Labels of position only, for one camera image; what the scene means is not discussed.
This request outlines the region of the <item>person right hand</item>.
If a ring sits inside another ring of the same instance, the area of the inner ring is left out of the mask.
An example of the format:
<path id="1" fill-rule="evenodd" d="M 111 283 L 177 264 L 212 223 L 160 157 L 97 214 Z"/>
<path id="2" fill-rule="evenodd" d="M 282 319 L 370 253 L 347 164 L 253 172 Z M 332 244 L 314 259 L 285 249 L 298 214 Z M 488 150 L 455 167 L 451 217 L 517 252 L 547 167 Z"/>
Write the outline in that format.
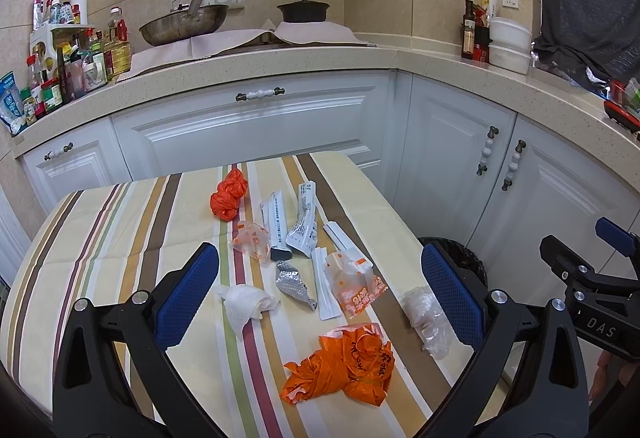
<path id="1" fill-rule="evenodd" d="M 596 401 L 600 395 L 605 392 L 606 386 L 608 386 L 608 370 L 610 369 L 611 362 L 617 360 L 617 357 L 613 356 L 611 352 L 602 351 L 597 362 L 597 369 L 593 376 L 593 382 L 589 392 L 589 401 Z M 622 366 L 618 371 L 617 380 L 626 387 L 631 378 L 634 376 L 634 372 L 638 368 L 638 362 L 622 361 Z"/>

